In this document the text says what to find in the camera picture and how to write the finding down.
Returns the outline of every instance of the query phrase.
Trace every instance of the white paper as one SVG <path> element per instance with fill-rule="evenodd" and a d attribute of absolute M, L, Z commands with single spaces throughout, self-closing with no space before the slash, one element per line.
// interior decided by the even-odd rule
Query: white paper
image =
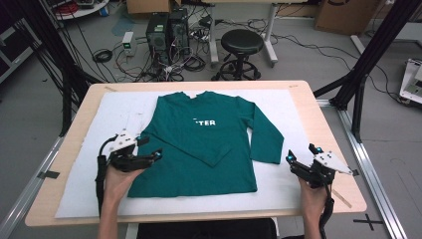
<path fill-rule="evenodd" d="M 285 137 L 281 164 L 254 161 L 258 191 L 226 195 L 175 198 L 127 198 L 119 215 L 186 214 L 299 208 L 300 188 L 290 173 L 286 156 L 291 149 L 306 164 L 312 163 L 309 142 L 292 97 L 287 90 L 231 90 L 216 93 L 254 102 Z M 133 136 L 149 124 L 159 96 L 174 92 L 107 93 L 72 167 L 56 218 L 96 217 L 97 156 L 103 142 L 124 128 Z M 203 91 L 185 91 L 196 96 Z"/>

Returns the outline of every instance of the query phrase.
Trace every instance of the computer tower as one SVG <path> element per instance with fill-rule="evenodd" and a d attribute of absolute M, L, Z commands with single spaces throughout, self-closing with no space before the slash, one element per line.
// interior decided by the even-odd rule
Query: computer tower
<path fill-rule="evenodd" d="M 172 13 L 170 13 L 169 21 L 171 26 L 171 43 L 174 44 L 174 47 L 176 48 L 175 51 L 179 51 L 183 55 L 189 55 L 190 48 L 187 9 L 173 9 Z"/>
<path fill-rule="evenodd" d="M 168 13 L 152 13 L 146 28 L 146 40 L 153 63 L 170 66 L 170 36 L 168 34 Z"/>

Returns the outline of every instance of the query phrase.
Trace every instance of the teal sweatshirt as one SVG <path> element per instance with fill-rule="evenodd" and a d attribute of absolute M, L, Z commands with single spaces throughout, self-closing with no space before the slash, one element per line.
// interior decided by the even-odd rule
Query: teal sweatshirt
<path fill-rule="evenodd" d="M 150 141 L 138 155 L 162 148 L 163 156 L 133 182 L 128 197 L 255 192 L 252 160 L 279 164 L 284 141 L 254 103 L 213 92 L 159 97 L 141 136 Z"/>

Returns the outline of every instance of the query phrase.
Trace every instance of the rolling stool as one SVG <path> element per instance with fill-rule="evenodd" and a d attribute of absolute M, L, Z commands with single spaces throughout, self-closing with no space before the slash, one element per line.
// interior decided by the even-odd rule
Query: rolling stool
<path fill-rule="evenodd" d="M 260 35 L 245 29 L 232 30 L 223 35 L 221 45 L 230 53 L 224 58 L 225 62 L 232 54 L 237 57 L 237 60 L 224 63 L 217 75 L 211 78 L 211 81 L 218 81 L 220 77 L 225 81 L 241 81 L 242 77 L 250 81 L 261 78 L 258 69 L 248 62 L 249 56 L 259 53 L 264 47 L 264 40 Z M 252 78 L 245 75 L 251 71 L 254 72 Z"/>

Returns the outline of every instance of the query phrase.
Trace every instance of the cardboard box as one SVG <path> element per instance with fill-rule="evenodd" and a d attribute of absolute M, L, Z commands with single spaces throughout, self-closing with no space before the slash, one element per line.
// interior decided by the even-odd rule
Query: cardboard box
<path fill-rule="evenodd" d="M 322 0 L 315 28 L 343 35 L 362 34 L 385 0 Z"/>
<path fill-rule="evenodd" d="M 152 13 L 152 12 L 171 12 L 173 0 L 127 0 L 127 12 L 133 13 Z"/>

